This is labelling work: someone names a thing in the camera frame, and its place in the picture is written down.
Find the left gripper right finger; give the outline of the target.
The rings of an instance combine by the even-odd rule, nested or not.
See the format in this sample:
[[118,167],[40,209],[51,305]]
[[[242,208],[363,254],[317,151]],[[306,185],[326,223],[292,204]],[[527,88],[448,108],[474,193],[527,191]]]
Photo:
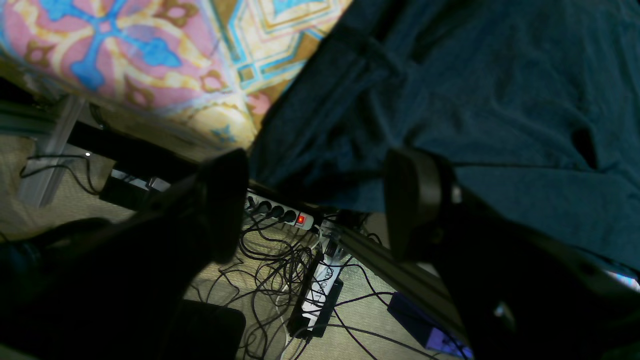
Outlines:
[[388,151],[390,251],[432,264],[478,360],[637,360],[639,293],[540,231],[506,219],[438,155]]

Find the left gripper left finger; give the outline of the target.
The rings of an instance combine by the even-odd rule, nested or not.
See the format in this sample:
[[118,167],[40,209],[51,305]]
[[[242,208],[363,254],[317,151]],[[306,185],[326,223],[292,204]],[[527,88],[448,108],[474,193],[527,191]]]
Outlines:
[[249,186],[245,150],[202,162],[129,219],[87,218],[1,244],[3,360],[233,360],[246,319],[186,300],[233,260]]

